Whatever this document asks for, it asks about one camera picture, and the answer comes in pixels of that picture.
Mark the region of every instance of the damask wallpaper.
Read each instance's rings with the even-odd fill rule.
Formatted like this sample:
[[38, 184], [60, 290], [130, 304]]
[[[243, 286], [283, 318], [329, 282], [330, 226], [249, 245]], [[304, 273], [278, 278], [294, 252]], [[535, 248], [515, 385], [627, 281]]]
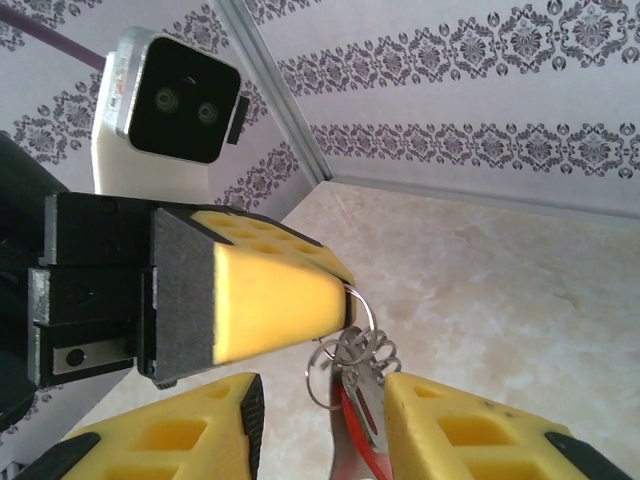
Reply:
[[[205, 0], [0, 0], [105, 55], [131, 25], [164, 30], [238, 67], [250, 109], [237, 146], [210, 169], [211, 202], [284, 217], [312, 184], [270, 113], [259, 82], [243, 66]], [[70, 189], [92, 191], [90, 133], [100, 72], [0, 23], [3, 72], [0, 131]], [[29, 463], [64, 435], [122, 372], [38, 392], [29, 414], [0, 433], [0, 472]]]
[[640, 215], [640, 3], [246, 0], [337, 175]]

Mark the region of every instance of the marble floor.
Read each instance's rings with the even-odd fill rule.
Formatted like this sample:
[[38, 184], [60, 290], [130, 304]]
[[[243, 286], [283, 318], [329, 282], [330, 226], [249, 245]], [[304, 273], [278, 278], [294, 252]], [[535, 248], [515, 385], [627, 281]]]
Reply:
[[[563, 423], [640, 473], [640, 232], [333, 183], [284, 223], [354, 272], [405, 371]], [[304, 386], [312, 349], [167, 391], [132, 372], [81, 425], [256, 371], [267, 403], [259, 479], [327, 479], [329, 414]]]

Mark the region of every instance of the beige floor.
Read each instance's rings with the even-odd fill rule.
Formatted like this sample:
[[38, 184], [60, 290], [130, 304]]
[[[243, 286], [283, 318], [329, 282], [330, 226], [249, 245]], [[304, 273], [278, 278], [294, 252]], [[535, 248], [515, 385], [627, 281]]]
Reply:
[[[564, 423], [640, 473], [640, 233], [329, 183], [285, 223], [352, 269], [405, 371]], [[165, 392], [134, 372], [82, 425], [257, 371], [267, 402], [259, 478], [327, 479], [329, 416], [304, 387], [311, 349]]]

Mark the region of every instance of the camera lens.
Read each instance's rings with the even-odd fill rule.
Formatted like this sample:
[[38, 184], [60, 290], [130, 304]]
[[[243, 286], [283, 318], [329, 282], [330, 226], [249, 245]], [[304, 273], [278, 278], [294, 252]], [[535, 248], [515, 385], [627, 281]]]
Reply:
[[178, 108], [178, 96], [170, 88], [162, 88], [156, 93], [156, 107], [161, 112], [175, 112]]
[[218, 110], [209, 102], [205, 102], [198, 108], [198, 119], [204, 125], [211, 125], [218, 119]]

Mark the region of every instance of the camera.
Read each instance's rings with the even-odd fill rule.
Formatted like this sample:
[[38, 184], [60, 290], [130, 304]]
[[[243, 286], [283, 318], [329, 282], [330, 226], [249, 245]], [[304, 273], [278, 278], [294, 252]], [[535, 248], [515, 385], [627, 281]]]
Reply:
[[239, 133], [238, 70], [173, 37], [127, 30], [113, 75], [106, 115], [135, 150], [210, 164]]

